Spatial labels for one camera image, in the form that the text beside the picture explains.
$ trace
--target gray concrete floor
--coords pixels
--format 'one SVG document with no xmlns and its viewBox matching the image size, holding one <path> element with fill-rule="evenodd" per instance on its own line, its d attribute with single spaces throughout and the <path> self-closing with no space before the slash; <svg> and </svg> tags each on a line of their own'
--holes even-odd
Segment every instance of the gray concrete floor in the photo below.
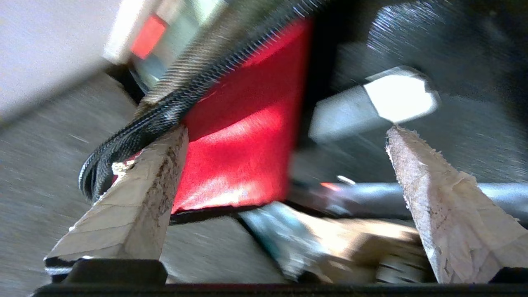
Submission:
<svg viewBox="0 0 528 297">
<path fill-rule="evenodd" d="M 133 116 L 106 75 L 48 101 L 0 131 L 0 290 L 28 295 L 49 282 L 42 259 L 89 204 L 77 189 L 86 156 Z M 233 219 L 171 227 L 164 254 L 180 282 L 283 282 Z"/>
</svg>

